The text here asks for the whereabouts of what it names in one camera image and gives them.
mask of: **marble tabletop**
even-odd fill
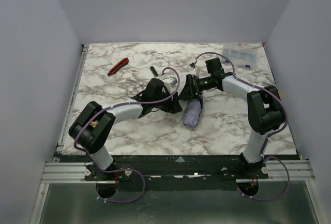
[[[237,68],[243,79],[263,86],[274,84],[272,73],[261,43],[240,44],[257,49],[255,68]],[[223,44],[189,43],[105,43],[89,46],[69,125],[90,101],[115,104],[127,100],[145,89],[153,77],[154,66],[160,73],[171,66],[188,73],[188,64],[203,52],[222,53]],[[129,64],[115,75],[108,71],[124,57]],[[214,55],[202,57],[197,65],[200,76],[207,76],[204,61]],[[223,64],[225,72],[231,71]],[[248,141],[251,128],[247,117],[247,104],[226,92],[204,92],[204,110],[198,127],[184,127],[180,119],[170,113],[153,112],[143,118],[118,123],[106,141],[106,148],[114,155],[235,155],[240,154]],[[64,137],[64,155],[80,155],[74,149],[73,139]],[[296,154],[289,128],[274,135],[266,154]]]

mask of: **purple cable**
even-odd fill
[[[112,203],[130,203],[130,202],[134,202],[134,201],[138,200],[139,198],[141,198],[144,195],[145,188],[146,188],[146,181],[145,181],[145,178],[144,178],[143,174],[141,174],[140,171],[137,171],[135,169],[120,169],[120,170],[106,171],[106,170],[103,170],[102,168],[98,167],[96,164],[95,164],[95,167],[99,171],[101,171],[103,173],[116,173],[116,172],[122,172],[122,171],[133,171],[133,172],[137,173],[141,177],[141,179],[143,181],[143,188],[142,188],[141,192],[139,193],[139,195],[136,198],[133,198],[131,200],[117,201],[117,200],[111,200],[111,199],[107,199],[107,198],[102,198],[99,195],[98,187],[97,187],[96,190],[95,190],[95,192],[97,193],[98,198],[100,198],[100,199],[102,199],[102,200],[104,200],[106,202],[112,202]]]
[[[278,159],[278,158],[276,158],[276,157],[274,157],[274,156],[269,156],[269,157],[267,157],[266,159],[263,158],[263,161],[264,161],[264,162],[267,162],[267,161],[270,160],[270,159],[277,160],[277,161],[280,162],[281,165],[285,168],[286,174],[287,174],[287,176],[288,176],[288,183],[287,183],[286,188],[285,188],[285,190],[283,191],[283,193],[280,194],[280,195],[277,196],[277,197],[274,197],[274,198],[263,199],[263,198],[257,198],[257,197],[251,197],[251,196],[248,196],[248,195],[244,194],[244,193],[239,189],[239,187],[237,187],[238,191],[240,192],[240,194],[241,194],[243,197],[246,197],[246,198],[248,198],[248,199],[255,200],[255,201],[260,201],[260,202],[270,202],[270,201],[276,201],[276,200],[282,198],[282,197],[285,196],[286,193],[289,191],[289,189],[290,189],[290,173],[289,173],[289,170],[286,168],[286,165],[285,165],[280,159]]]
[[[82,128],[82,130],[78,133],[78,135],[76,136],[76,138],[75,138],[75,140],[74,140],[74,143],[73,143],[74,148],[76,148],[76,149],[78,149],[78,150],[81,150],[81,151],[84,151],[84,152],[86,151],[85,149],[80,148],[80,147],[77,146],[77,144],[78,144],[78,140],[79,140],[79,138],[81,137],[82,133],[85,131],[85,129],[89,126],[89,124],[90,124],[92,121],[94,121],[95,118],[98,117],[101,113],[103,113],[103,112],[105,112],[105,111],[107,111],[107,110],[109,110],[109,109],[114,109],[114,108],[118,108],[118,107],[125,106],[125,105],[130,105],[130,104],[158,104],[158,103],[164,102],[164,101],[166,101],[166,100],[172,98],[172,97],[177,93],[177,91],[178,91],[178,89],[179,89],[180,78],[179,78],[179,74],[178,74],[178,72],[177,72],[175,69],[171,68],[171,67],[166,67],[166,68],[164,68],[163,71],[162,71],[162,74],[164,74],[164,71],[167,70],[167,69],[168,69],[168,70],[172,70],[172,71],[176,74],[176,76],[177,76],[177,87],[176,87],[175,91],[174,91],[170,96],[166,97],[165,99],[158,100],[158,101],[121,102],[121,103],[115,104],[114,106],[110,106],[110,107],[107,107],[107,108],[104,108],[104,109],[100,110],[98,113],[96,113],[96,114],[95,114],[95,115],[94,115],[94,116],[93,116],[93,117],[92,117],[92,118],[91,118],[91,119],[85,124],[85,126]],[[143,174],[141,174],[141,172],[139,172],[139,171],[137,171],[137,170],[135,170],[135,169],[120,169],[120,170],[107,171],[107,170],[104,170],[104,169],[98,167],[96,164],[95,164],[95,166],[96,166],[96,168],[97,168],[99,171],[101,171],[101,172],[103,172],[103,173],[116,173],[116,172],[122,172],[122,171],[133,171],[133,172],[137,173],[137,174],[141,177],[141,179],[142,179],[142,181],[143,181],[143,188],[142,188],[140,194],[139,194],[136,198],[133,198],[133,199],[131,199],[131,200],[126,200],[126,201],[116,201],[116,200],[104,199],[104,198],[101,198],[100,196],[98,196],[100,199],[106,200],[107,202],[113,202],[113,203],[130,203],[130,202],[134,202],[134,201],[138,200],[139,198],[141,198],[141,197],[144,195],[146,182],[145,182],[144,176],[143,176]]]
[[[281,100],[280,100],[277,96],[275,96],[273,93],[271,93],[270,91],[266,90],[265,88],[260,87],[260,86],[255,85],[255,84],[252,84],[252,83],[250,83],[250,82],[247,82],[247,81],[245,81],[245,80],[243,80],[243,79],[237,77],[237,75],[236,75],[236,73],[235,73],[234,64],[232,63],[232,61],[230,61],[227,57],[225,57],[224,55],[222,55],[222,54],[220,54],[220,53],[217,53],[217,52],[204,52],[204,53],[201,53],[200,55],[198,55],[198,56],[195,58],[195,60],[197,61],[199,57],[201,57],[201,56],[203,56],[203,55],[205,55],[205,54],[213,54],[213,55],[221,56],[222,58],[224,58],[224,59],[225,59],[227,62],[229,62],[230,65],[232,66],[233,77],[234,77],[236,80],[238,80],[238,81],[240,81],[240,82],[242,82],[242,83],[244,83],[244,84],[246,84],[246,85],[248,85],[248,86],[255,87],[255,88],[258,88],[258,89],[263,90],[265,93],[267,93],[267,94],[269,94],[270,96],[272,96],[272,97],[273,97],[273,98],[274,98],[274,99],[275,99],[275,100],[281,105],[281,107],[283,108],[284,113],[285,113],[285,122],[284,122],[284,125],[283,125],[280,129],[278,129],[278,130],[276,130],[276,131],[274,131],[274,132],[271,132],[271,133],[269,133],[269,134],[267,135],[267,137],[265,138],[265,140],[264,140],[264,142],[263,142],[263,145],[262,145],[262,147],[261,147],[260,155],[261,155],[261,157],[262,157],[262,159],[263,159],[264,162],[267,162],[269,159],[272,158],[272,159],[277,160],[278,162],[280,162],[280,163],[284,166],[284,168],[285,168],[285,170],[286,170],[286,173],[287,173],[287,175],[288,175],[288,183],[287,183],[287,187],[286,187],[286,189],[285,189],[284,192],[283,192],[282,194],[280,194],[278,197],[275,197],[275,198],[272,198],[272,199],[260,199],[260,198],[250,197],[250,196],[248,196],[248,195],[242,193],[242,191],[238,188],[239,192],[242,194],[243,197],[246,197],[246,198],[251,199],[251,200],[256,200],[256,201],[274,201],[274,200],[278,200],[278,199],[280,199],[281,197],[283,197],[283,196],[289,191],[289,188],[290,188],[290,174],[289,174],[289,171],[288,171],[288,169],[286,168],[285,164],[284,164],[282,161],[280,161],[278,158],[273,157],[273,156],[270,156],[270,157],[268,157],[267,159],[264,159],[263,154],[264,154],[264,150],[265,150],[265,148],[266,148],[266,146],[267,146],[267,144],[268,144],[269,138],[270,138],[272,135],[275,135],[275,134],[277,134],[277,133],[279,133],[279,132],[282,132],[282,131],[286,128],[286,126],[288,125],[288,123],[289,123],[289,122],[288,122],[288,113],[287,113],[287,111],[286,111],[286,108],[285,108],[284,104],[281,102]]]

